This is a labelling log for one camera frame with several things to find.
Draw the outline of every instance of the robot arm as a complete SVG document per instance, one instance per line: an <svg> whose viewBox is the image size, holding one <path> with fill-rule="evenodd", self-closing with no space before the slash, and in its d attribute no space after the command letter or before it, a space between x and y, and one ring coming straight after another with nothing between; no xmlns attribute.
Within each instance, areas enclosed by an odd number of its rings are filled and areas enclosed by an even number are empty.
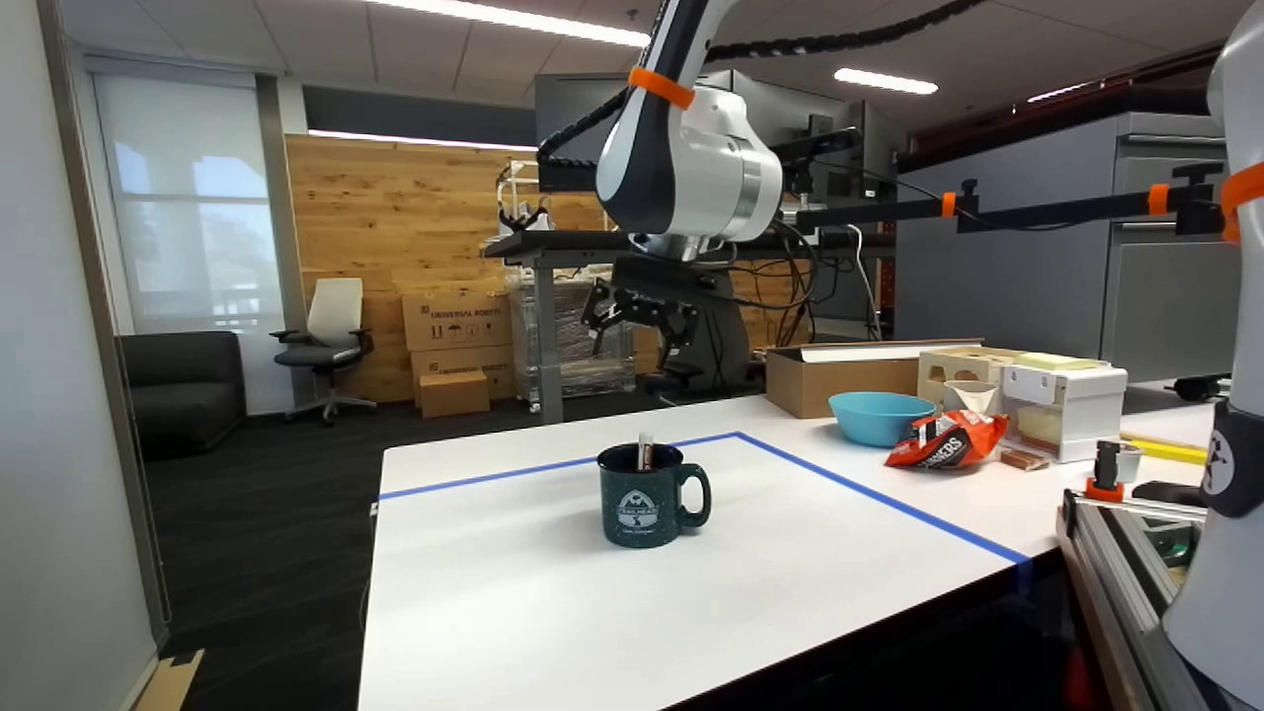
<svg viewBox="0 0 1264 711"><path fill-rule="evenodd" d="M1219 51L1210 107L1224 122L1224 222L1242 236L1231 393L1217 408L1206 471L1210 521L1177 605L1174 646L1235 699L1264 706L1264 0Z"/></svg>
<svg viewBox="0 0 1264 711"><path fill-rule="evenodd" d="M596 197L624 234L753 239L777 214L781 161L745 122L745 101L695 88L720 18L737 0L670 0L631 67L631 99L596 161Z"/></svg>

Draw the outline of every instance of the couch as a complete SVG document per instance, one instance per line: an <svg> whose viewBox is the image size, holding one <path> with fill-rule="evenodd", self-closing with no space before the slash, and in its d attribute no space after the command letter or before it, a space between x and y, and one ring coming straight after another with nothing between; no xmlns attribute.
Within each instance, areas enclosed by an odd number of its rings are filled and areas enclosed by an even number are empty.
<svg viewBox="0 0 1264 711"><path fill-rule="evenodd" d="M120 358L147 459L212 451L245 422L233 333L120 334Z"/></svg>

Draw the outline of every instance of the white wall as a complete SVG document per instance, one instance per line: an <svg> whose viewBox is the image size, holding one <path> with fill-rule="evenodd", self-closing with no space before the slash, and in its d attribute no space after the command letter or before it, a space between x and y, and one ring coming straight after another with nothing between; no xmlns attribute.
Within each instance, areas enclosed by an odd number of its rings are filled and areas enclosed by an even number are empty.
<svg viewBox="0 0 1264 711"><path fill-rule="evenodd" d="M111 711L154 664L36 0L0 5L0 706Z"/></svg>

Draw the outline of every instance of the blue tape line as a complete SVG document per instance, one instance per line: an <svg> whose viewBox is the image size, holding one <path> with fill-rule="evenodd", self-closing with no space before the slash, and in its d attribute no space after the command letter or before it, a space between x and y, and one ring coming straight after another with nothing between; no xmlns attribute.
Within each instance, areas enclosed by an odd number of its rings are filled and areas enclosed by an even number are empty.
<svg viewBox="0 0 1264 711"><path fill-rule="evenodd" d="M728 442L728 437L737 437L737 429L707 435L707 437L678 437L678 442L670 442L670 446L707 446L707 442ZM520 471L499 471L499 472L477 472L477 479L411 484L411 491L379 494L379 502L425 496L425 494L442 494L442 491L471 491L471 484L508 480L508 479L538 479L538 472L577 471L577 466L591 466L591 463L596 463L596 459L562 459L562 463L542 463L542 466L520 466Z"/></svg>
<svg viewBox="0 0 1264 711"><path fill-rule="evenodd" d="M424 496L424 494L440 494L440 491L471 491L471 484L508 480L508 479L538 479L538 472L573 471L573 466L590 466L590 463L591 463L591 459L564 459L564 463L544 463L544 466L499 471L499 472L482 472L482 479L456 479L456 480L434 480L434 484L411 484L411 491L379 494L379 502Z"/></svg>
<svg viewBox="0 0 1264 711"><path fill-rule="evenodd" d="M753 446L753 451L761 451L761 455L769 455L769 459L793 463L799 471L810 471L810 472L819 472L819 479L824 479L824 480L836 480L836 484L844 484L844 491L852 491L852 494L861 494L861 496L870 496L870 502L876 502L876 505L890 505L890 510L897 510L897 514L906 514L906 518L914 518L914 521L924 521L924 525L931 525L931 530L940 530L940 531L948 531L948 537L956 537L956 539L968 539L968 545L977 545L977 550L987 550L987 551L1018 564L1018 589L1032 589L1032 564L1027 564L1032 558L1009 550L1009 545L999 545L999 539L990 539L990 537L978 537L978 531L973 531L973 530L959 530L956 521L945 521L945 518L935 518L935 514L930 514L930 510L916 510L916 505L901 502L901 496L890 496L890 494L870 491L870 484L861 484L861 480L852 480L852 479L841 479L841 472L833 472L833 471L824 471L824 466L819 466L819 463L804 463L804 459L799 459L799 455L790 455L790 451L781 451L781 446L769 446L769 442L761 442L761 437L753 437L753 435L745 435L745 429L678 437L678 442L670 442L670 446L707 446L707 442L745 442L745 446ZM392 494L379 494L379 502L424 496L424 494L442 494L442 491L471 491L471 484L486 484L486 480L538 479L538 472L558 472L558 471L577 471L577 466L591 466L591 459L562 459L562 463L542 463L542 466L520 466L520 471L499 471L499 472L477 472L477 479L456 479L456 480L434 480L434 484L392 491Z"/></svg>
<svg viewBox="0 0 1264 711"><path fill-rule="evenodd" d="M880 502L880 505L890 505L890 510L901 510L906 518L916 518L916 521L924 521L924 525L931 525L931 530L945 530L948 537L959 537L959 539L968 539L968 545L977 545L977 550L987 550L987 551L997 551L997 558L1002 558L1002 560L1010 560L1010 564L1027 564L1027 558L1022 558L1018 550L1009 550L1009 545L999 545L999 539L990 539L990 537L978 537L978 531L973 531L973 530L959 530L956 521L945 521L945 518L935 518L935 514L930 514L930 510L906 505L901 496L890 496L890 494L870 491L870 484L861 484L861 480L852 480L852 479L841 479L841 472L833 472L833 471L824 471L824 466L819 466L819 463L804 463L804 459L799 459L799 455L790 455L790 451L781 451L781 446L769 446L769 442L761 442L761 437L749 437L745 429L737 429L737 437L749 442L753 451L768 451L768 455L775 455L775 459L781 459L781 463L793 463L793 466L801 466L801 471L810 471L810 472L819 472L819 479L829 479L829 480L836 480L836 484L844 484L844 491L852 491L852 494L861 494L861 496L870 496L870 502Z"/></svg>

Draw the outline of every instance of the black chair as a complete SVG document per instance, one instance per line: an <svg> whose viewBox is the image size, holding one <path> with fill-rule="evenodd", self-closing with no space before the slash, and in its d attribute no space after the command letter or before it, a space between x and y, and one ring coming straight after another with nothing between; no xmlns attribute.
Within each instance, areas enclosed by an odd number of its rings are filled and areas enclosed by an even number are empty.
<svg viewBox="0 0 1264 711"><path fill-rule="evenodd" d="M300 401L296 415L319 409L319 422L336 422L338 408L374 408L371 398L338 390L338 375L357 367L371 339L358 333L365 279L358 276L324 276L316 279L308 327L275 333L284 352L275 363L316 375L316 398Z"/></svg>
<svg viewBox="0 0 1264 711"><path fill-rule="evenodd" d="M245 422L233 333L120 334L120 358L147 459L212 451Z"/></svg>

